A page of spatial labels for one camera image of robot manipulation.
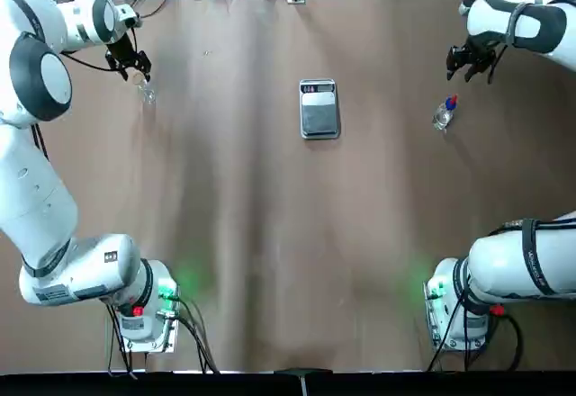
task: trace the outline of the bottle cap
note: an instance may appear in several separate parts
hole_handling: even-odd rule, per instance
[[[452,111],[456,107],[456,101],[458,100],[458,94],[446,99],[446,109]]]

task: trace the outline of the cable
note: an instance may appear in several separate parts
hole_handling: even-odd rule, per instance
[[[131,360],[129,361],[128,357],[126,356],[126,348],[125,348],[124,342],[122,340],[121,331],[120,331],[120,322],[118,321],[118,317],[116,316],[116,313],[113,311],[112,306],[106,304],[106,310],[108,311],[108,315],[110,315],[110,320],[112,321],[113,334],[116,336],[116,341],[118,342],[118,348],[120,349],[122,361],[124,362],[124,365],[126,366],[126,374],[128,374],[132,379],[138,380],[136,375],[132,372]],[[110,350],[110,359],[109,359],[109,363],[108,363],[108,374],[110,376],[117,376],[117,375],[113,375],[112,371],[110,370],[111,363],[112,363],[112,347]]]
[[[132,37],[134,38],[134,50],[138,52],[138,41],[136,40],[136,32],[134,31],[134,27],[131,27],[130,31],[132,32]]]
[[[36,149],[40,150],[40,144],[38,143],[38,135],[36,135],[36,128],[34,127],[34,125],[32,125],[30,129],[32,131],[32,138],[34,139],[34,145],[36,146]]]
[[[492,84],[492,80],[494,79],[494,69],[496,69],[496,66],[500,62],[500,59],[504,55],[504,52],[506,51],[507,47],[508,47],[508,45],[504,45],[504,48],[502,48],[500,50],[500,53],[498,54],[496,59],[492,62],[491,66],[490,66],[490,72],[488,73],[488,84]]]
[[[218,368],[216,367],[214,362],[208,357],[206,350],[205,350],[204,346],[202,345],[202,341],[198,338],[198,333],[196,332],[196,329],[186,319],[184,319],[182,317],[176,317],[175,320],[180,321],[182,323],[182,325],[184,325],[186,327],[186,329],[190,332],[190,334],[192,335],[192,337],[196,341],[196,346],[198,347],[200,366],[202,368],[202,372],[205,372],[205,371],[203,370],[203,361],[200,358],[200,356],[203,357],[203,359],[206,361],[206,364],[208,365],[208,367],[212,370],[212,372],[214,374],[219,374],[220,371],[218,370]]]
[[[458,308],[460,307],[460,304],[462,303],[462,300],[464,299],[464,293],[465,293],[465,291],[462,290],[462,293],[458,297],[458,301],[456,302],[456,305],[454,306],[454,310],[452,311],[452,315],[450,316],[450,320],[448,321],[448,326],[446,327],[446,332],[444,333],[444,337],[442,338],[442,342],[440,343],[440,345],[436,349],[436,352],[434,353],[434,356],[432,357],[432,360],[430,361],[430,364],[428,365],[426,372],[430,372],[432,370],[432,368],[434,367],[434,364],[436,363],[436,360],[438,359],[440,352],[442,351],[442,348],[444,347],[444,343],[446,342],[446,338],[448,338],[448,333],[450,333],[450,327],[452,327],[452,321],[454,321],[454,318],[456,316],[456,312],[458,311]]]
[[[86,63],[85,61],[83,61],[79,58],[72,57],[71,55],[67,54],[66,52],[61,52],[60,54],[62,54],[67,59],[71,59],[71,60],[75,61],[76,63],[80,63],[81,65],[86,66],[87,68],[102,70],[103,72],[116,72],[113,69],[104,69],[103,67],[98,67],[98,66],[91,65],[90,63]]]
[[[146,18],[149,18],[149,17],[154,16],[155,14],[157,14],[157,13],[160,12],[160,10],[164,7],[164,5],[166,4],[167,1],[168,1],[168,0],[164,0],[164,1],[160,4],[159,7],[157,7],[156,9],[154,9],[153,12],[148,13],[148,14],[146,14],[146,15],[142,15],[142,16],[140,17],[140,19],[144,20],[144,19],[146,19]]]
[[[520,365],[520,360],[522,359],[522,355],[524,354],[524,338],[522,337],[522,330],[520,329],[520,326],[518,325],[518,322],[516,321],[516,319],[514,319],[514,317],[508,314],[504,314],[500,318],[509,321],[509,323],[514,328],[514,331],[516,332],[516,349],[514,351],[514,357],[512,358],[512,363],[507,369],[508,372],[513,372],[518,369],[518,366]]]
[[[38,141],[40,142],[39,149],[41,149],[42,153],[44,153],[44,157],[46,158],[46,160],[50,160],[48,158],[48,151],[46,150],[46,144],[44,144],[44,138],[42,137],[42,131],[40,130],[40,125],[38,123],[35,123],[32,125],[32,127],[34,128],[34,126],[36,127],[36,133],[38,134]]]

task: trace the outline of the black strip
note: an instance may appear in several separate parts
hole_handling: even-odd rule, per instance
[[[106,285],[97,285],[92,288],[85,288],[84,290],[74,291],[74,295],[79,300],[95,299],[96,297],[102,297],[108,293]]]
[[[114,25],[112,25],[111,29],[106,27],[106,21],[104,20],[106,7],[111,7],[108,0],[94,0],[92,4],[92,23],[94,24],[96,34],[102,42],[110,41],[114,32]]]
[[[32,8],[29,7],[24,0],[12,0],[12,1],[15,2],[16,5],[20,8],[20,10],[24,13],[24,15],[26,15],[26,18],[28,18],[28,21],[30,22],[30,25],[34,29],[34,32],[36,33],[38,39],[40,39],[42,42],[45,42],[46,36],[44,35],[44,29],[42,29],[42,24],[40,23],[38,15],[34,13]]]
[[[468,281],[468,257],[464,260],[463,271],[464,283],[466,284],[466,297],[464,298],[466,309],[475,315],[483,315],[490,311],[490,305],[485,301],[480,300],[476,294],[470,289],[470,283]]]
[[[118,306],[118,311],[125,317],[133,317],[134,308],[145,307],[150,300],[150,295],[152,294],[152,287],[154,286],[154,273],[152,272],[152,267],[150,266],[147,259],[142,258],[140,261],[146,270],[146,282],[144,284],[144,290],[142,291],[140,297],[133,304],[124,303]]]
[[[84,42],[90,41],[90,38],[88,37],[88,33],[86,33],[86,29],[84,28],[84,25],[81,22],[79,22],[76,25],[76,29],[78,30],[78,34],[82,38],[82,41],[84,41]]]
[[[517,6],[514,8],[514,11],[510,14],[508,18],[508,26],[506,28],[506,44],[514,45],[514,41],[516,40],[516,23],[518,22],[518,18],[522,14],[522,11],[526,9],[528,3],[518,3]]]
[[[524,262],[536,288],[544,295],[554,295],[556,292],[550,288],[538,261],[536,252],[537,226],[538,220],[535,219],[524,219],[522,222],[522,253],[524,254]]]
[[[454,264],[454,269],[452,271],[452,282],[454,286],[454,293],[456,294],[457,298],[461,298],[462,291],[465,289],[466,293],[464,297],[462,297],[462,305],[464,306],[464,308],[475,315],[483,315],[488,312],[489,306],[486,305],[486,303],[484,303],[480,299],[478,299],[474,295],[474,293],[470,291],[467,276],[468,276],[468,258],[460,258],[458,261],[456,261],[456,264]]]
[[[150,267],[148,260],[145,258],[142,258],[141,261],[142,261],[142,264],[144,265],[144,268],[146,269],[146,284],[144,285],[144,291],[142,291],[142,294],[136,300],[136,302],[132,305],[132,307],[140,306],[143,308],[144,306],[146,306],[148,304],[148,300],[150,300],[150,295],[152,294],[152,285],[154,282],[154,280],[153,280],[154,278],[153,278],[153,273],[152,273],[152,267]]]
[[[50,273],[52,273],[52,270],[54,270],[56,268],[56,266],[59,264],[60,260],[64,256],[64,254],[66,254],[66,251],[68,250],[69,245],[70,245],[70,240],[68,240],[66,242],[66,244],[58,250],[56,255],[50,260],[50,262],[47,265],[45,265],[44,267],[41,267],[41,268],[32,268],[26,262],[26,260],[24,259],[24,256],[22,256],[22,262],[24,264],[24,268],[26,269],[26,273],[28,273],[28,275],[30,275],[32,277],[44,277],[46,275],[49,275]]]

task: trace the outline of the wire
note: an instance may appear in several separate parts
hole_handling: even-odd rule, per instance
[[[205,370],[203,368],[203,360],[202,360],[202,357],[203,357],[203,359],[206,361],[206,364],[212,370],[212,372],[214,374],[219,374],[220,371],[218,370],[218,368],[216,367],[214,362],[208,357],[208,355],[206,353],[206,349],[204,348],[202,341],[198,338],[198,333],[196,332],[196,329],[194,328],[194,326],[192,326],[186,319],[184,319],[182,317],[176,317],[175,320],[180,321],[186,327],[186,329],[190,332],[190,334],[192,335],[192,337],[196,341],[196,346],[198,347],[198,353],[199,353],[198,356],[200,359],[200,367],[202,368],[202,372],[205,373]]]
[[[469,367],[469,355],[470,350],[468,349],[468,310],[466,310],[466,305],[462,304],[463,308],[463,321],[464,321],[464,371],[468,372]]]
[[[87,68],[102,70],[103,72],[116,72],[114,69],[104,69],[103,67],[98,67],[98,66],[91,65],[90,63],[86,63],[85,61],[83,61],[79,58],[72,57],[71,55],[67,54],[66,52],[61,52],[60,54],[62,54],[67,59],[71,59],[71,60],[75,61],[76,63],[80,63],[81,65],[86,66]]]
[[[134,38],[134,50],[138,52],[138,41],[136,40],[136,32],[134,31],[134,27],[131,27],[130,31],[132,32],[132,37]]]
[[[120,349],[122,361],[124,362],[124,365],[126,366],[126,374],[128,374],[132,379],[138,380],[136,375],[132,372],[131,351],[130,351],[130,361],[126,355],[126,348],[125,348],[124,342],[122,340],[121,331],[120,331],[120,322],[118,321],[118,317],[116,316],[116,313],[113,311],[112,306],[106,304],[106,310],[108,311],[108,315],[110,315],[110,320],[112,321],[113,334],[116,336],[116,341],[118,342],[118,348]],[[112,371],[110,370],[111,363],[112,363],[112,344],[111,344],[111,349],[110,349],[110,358],[109,358],[109,362],[108,362],[108,374],[110,376],[117,376],[117,375],[113,375]]]
[[[518,366],[520,365],[520,360],[522,359],[522,355],[524,354],[524,338],[522,337],[522,330],[520,329],[520,326],[518,325],[518,322],[516,321],[516,319],[514,319],[514,317],[505,314],[502,315],[501,318],[503,320],[509,321],[509,323],[514,328],[514,331],[516,332],[516,349],[514,352],[514,357],[512,358],[512,363],[507,369],[508,372],[513,372],[518,369]]]
[[[36,135],[36,128],[34,127],[34,125],[32,125],[30,129],[32,131],[32,138],[34,139],[34,145],[36,146],[36,149],[40,150],[40,144],[38,143],[38,135]]]
[[[500,53],[498,54],[496,59],[492,62],[491,66],[490,66],[490,72],[488,73],[488,84],[492,84],[492,80],[494,79],[494,69],[496,69],[496,66],[500,62],[500,59],[504,55],[504,52],[506,51],[507,47],[508,47],[508,45],[504,45],[504,48],[502,48],[500,50]]]
[[[148,13],[148,14],[146,14],[146,15],[142,15],[142,16],[140,17],[140,19],[144,20],[144,19],[146,19],[146,18],[149,18],[149,17],[154,16],[155,14],[157,14],[158,12],[160,12],[160,10],[162,10],[162,8],[164,7],[164,5],[166,4],[167,1],[168,1],[168,0],[164,0],[164,1],[160,4],[159,7],[157,7],[156,9],[154,9],[154,11],[152,11],[151,13]]]
[[[204,317],[202,315],[202,313],[200,312],[200,308],[198,307],[198,305],[195,303],[195,301],[190,300],[190,302],[192,303],[196,313],[198,314],[199,320],[200,322],[198,322],[196,320],[196,318],[194,317],[194,315],[192,314],[192,312],[190,311],[190,308],[188,307],[188,305],[186,304],[186,302],[184,300],[182,300],[179,297],[176,297],[176,299],[184,305],[186,312],[188,312],[188,315],[190,316],[190,321],[196,326],[200,328],[200,336],[202,338],[202,342],[204,343],[204,346],[206,347],[206,354],[208,354],[208,356],[210,357],[210,360],[214,362],[214,357],[212,356],[212,351],[210,349],[210,345],[208,343],[208,336],[207,336],[207,332],[206,332],[206,324],[204,323]]]
[[[450,316],[450,320],[448,321],[448,326],[446,327],[446,332],[444,333],[444,337],[442,338],[442,342],[440,343],[440,345],[436,349],[436,352],[434,353],[434,356],[432,357],[432,360],[430,361],[430,364],[428,365],[426,372],[430,372],[432,370],[432,368],[434,367],[434,364],[436,363],[436,360],[438,359],[440,352],[442,351],[442,348],[444,347],[444,343],[446,342],[446,338],[448,338],[448,333],[450,333],[450,327],[452,327],[452,321],[454,321],[454,318],[456,316],[456,312],[458,311],[458,308],[460,307],[462,300],[464,299],[464,294],[465,294],[465,291],[462,290],[460,297],[458,297],[458,302],[454,306],[454,310],[452,311],[452,315]]]
[[[46,158],[46,160],[50,160],[48,158],[48,151],[46,150],[46,144],[44,144],[44,138],[42,137],[42,131],[40,130],[40,125],[36,123],[32,125],[33,128],[34,126],[36,127],[36,133],[38,134],[38,141],[40,142],[39,149],[41,149],[42,153],[44,153],[44,157]]]

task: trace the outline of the black cable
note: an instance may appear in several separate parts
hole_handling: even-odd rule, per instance
[[[206,350],[204,349],[204,346],[203,346],[201,340],[199,339],[198,333],[196,332],[196,329],[194,328],[194,326],[192,326],[186,319],[184,319],[182,317],[176,317],[175,319],[180,321],[182,323],[182,325],[184,325],[186,327],[186,329],[190,332],[190,334],[192,335],[192,337],[196,341],[196,346],[198,347],[199,355],[202,355],[204,360],[206,360],[206,363],[208,364],[208,367],[212,370],[212,372],[214,374],[219,374],[220,371],[218,370],[216,365],[213,363],[213,361],[208,357]]]
[[[508,367],[508,372],[514,372],[518,369],[520,365],[520,360],[522,359],[522,355],[524,354],[524,338],[522,337],[522,330],[516,319],[511,315],[505,314],[500,317],[502,320],[507,320],[510,322],[514,331],[516,332],[516,349],[514,351],[514,357],[512,358],[512,363]]]
[[[36,149],[40,150],[40,144],[38,143],[38,135],[36,135],[36,128],[34,127],[34,125],[32,125],[30,129],[32,131],[32,137],[34,139],[34,145],[36,146]]]
[[[198,326],[198,323],[196,322],[196,319],[194,318],[194,315],[192,314],[192,312],[190,311],[190,308],[188,307],[188,304],[182,300],[180,297],[176,297],[175,298],[178,302],[180,302],[182,305],[184,305],[186,312],[188,313],[188,316],[190,317],[190,321],[193,323],[193,325],[195,325],[196,327],[200,327],[200,331],[201,331],[201,338],[202,338],[202,342],[204,343],[204,346],[206,348],[206,354],[208,354],[208,356],[210,356],[211,361],[214,363],[214,357],[212,356],[212,351],[210,349],[210,344],[208,343],[208,335],[206,332],[206,324],[204,322],[204,317],[202,315],[202,313],[200,312],[200,308],[198,308],[198,305],[196,305],[196,303],[194,301],[192,301],[192,305],[194,306],[194,309],[196,310],[196,312],[198,313],[198,317],[200,319],[200,326]]]
[[[67,54],[66,52],[61,52],[60,54],[62,54],[67,59],[71,59],[71,60],[75,61],[76,63],[80,63],[81,65],[86,66],[87,68],[102,70],[103,72],[116,72],[113,69],[104,69],[103,67],[98,67],[98,66],[91,65],[90,63],[86,63],[85,61],[80,60],[79,58],[72,57],[71,55]]]
[[[40,149],[42,153],[44,153],[44,157],[46,160],[50,160],[48,158],[48,151],[46,150],[46,144],[44,144],[44,137],[42,137],[42,131],[40,130],[40,125],[38,123],[33,124],[32,127],[36,127],[36,133],[38,134],[38,141],[40,142]]]
[[[138,41],[136,39],[136,32],[134,31],[134,27],[130,28],[130,31],[132,32],[132,37],[134,38],[134,50],[138,52]]]
[[[502,48],[500,50],[500,53],[498,54],[496,59],[492,62],[491,66],[490,66],[490,72],[488,73],[488,84],[492,84],[492,80],[494,79],[494,69],[496,69],[496,66],[500,62],[500,59],[504,55],[504,52],[506,51],[507,47],[508,47],[508,45],[504,45],[504,48]]]
[[[128,374],[129,376],[131,376],[133,379],[136,380],[138,378],[136,378],[136,375],[134,375],[134,373],[132,373],[131,364],[130,364],[128,357],[126,355],[126,348],[125,348],[124,342],[122,340],[121,331],[120,331],[120,322],[118,321],[118,317],[116,316],[116,313],[113,311],[112,306],[107,304],[106,310],[108,311],[108,315],[110,315],[110,320],[112,321],[113,334],[116,336],[116,342],[118,343],[118,348],[120,349],[122,361],[124,362],[124,366],[126,366],[126,374]]]
[[[156,9],[154,9],[154,11],[152,11],[151,13],[147,13],[146,15],[142,15],[140,17],[140,19],[144,20],[146,18],[149,18],[151,16],[154,16],[155,14],[157,14],[158,12],[160,12],[160,10],[164,7],[164,5],[166,4],[168,0],[164,0],[159,7],[157,7]]]
[[[452,327],[452,321],[454,321],[454,318],[456,316],[456,312],[458,311],[458,308],[460,307],[460,304],[462,303],[462,300],[464,299],[464,294],[465,294],[465,292],[464,292],[464,290],[462,290],[462,293],[460,294],[460,297],[458,297],[458,301],[456,302],[456,305],[454,306],[454,310],[452,311],[452,315],[450,316],[450,320],[448,321],[448,326],[446,327],[446,332],[444,333],[444,337],[442,338],[442,342],[440,343],[440,345],[436,349],[436,352],[434,353],[434,356],[432,357],[432,360],[430,361],[430,364],[428,365],[426,372],[430,372],[432,370],[432,368],[434,367],[434,364],[436,363],[436,360],[438,359],[438,356],[440,355],[440,352],[442,351],[442,348],[444,347],[444,343],[446,342],[446,338],[448,338],[448,333],[450,333],[450,327]]]

